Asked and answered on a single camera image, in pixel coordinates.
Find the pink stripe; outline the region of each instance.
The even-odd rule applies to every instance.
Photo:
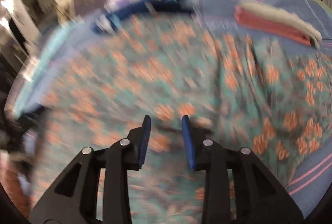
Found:
[[[306,185],[309,185],[312,181],[314,181],[317,177],[321,176],[330,166],[332,165],[332,161],[324,168],[322,169],[318,174],[316,174],[313,178],[305,182],[302,186],[298,187],[297,189],[294,189],[289,193],[289,195],[293,195],[294,193],[300,191],[303,189]]]
[[[299,182],[300,180],[302,180],[303,178],[307,177],[308,175],[310,175],[311,173],[313,173],[314,171],[316,171],[320,166],[322,166],[327,160],[329,160],[332,157],[332,153],[329,154],[325,159],[323,159],[318,165],[316,165],[314,168],[312,168],[311,170],[309,170],[308,172],[306,172],[304,175],[300,176],[299,178],[291,181],[289,183],[288,186],[293,185],[297,182]]]

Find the red folded cloth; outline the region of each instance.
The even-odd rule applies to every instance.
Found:
[[[296,28],[261,18],[247,10],[244,10],[240,6],[237,6],[235,10],[236,21],[246,28],[278,34],[283,37],[290,38],[293,41],[299,42],[305,46],[311,46],[310,36]]]

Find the wooden floor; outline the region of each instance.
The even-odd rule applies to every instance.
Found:
[[[29,197],[23,195],[15,168],[9,163],[9,155],[5,151],[0,151],[0,182],[14,205],[28,218]]]

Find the blue gripper pad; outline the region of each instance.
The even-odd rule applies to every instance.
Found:
[[[186,148],[186,155],[187,155],[187,160],[189,167],[194,170],[195,169],[195,148],[193,146],[193,141],[191,140],[191,135],[190,135],[190,124],[186,119],[188,119],[188,116],[185,115],[182,117],[182,135],[183,135],[183,140],[185,142],[185,148]]]
[[[148,115],[146,115],[144,117],[142,128],[143,128],[143,138],[141,140],[141,143],[139,144],[139,149],[138,149],[138,165],[139,165],[139,169],[141,169],[142,165],[144,164],[145,156],[146,156],[146,151],[147,151],[147,145],[149,143],[149,138],[150,138],[151,117],[149,117]]]

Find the light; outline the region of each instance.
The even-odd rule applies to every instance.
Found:
[[[8,20],[6,18],[3,17],[0,20],[0,25],[3,26],[3,27],[5,27],[7,30],[9,30],[9,23],[8,23]]]
[[[5,7],[8,10],[8,12],[10,12],[11,14],[14,14],[14,2],[13,2],[13,0],[2,1],[1,5],[3,7]]]

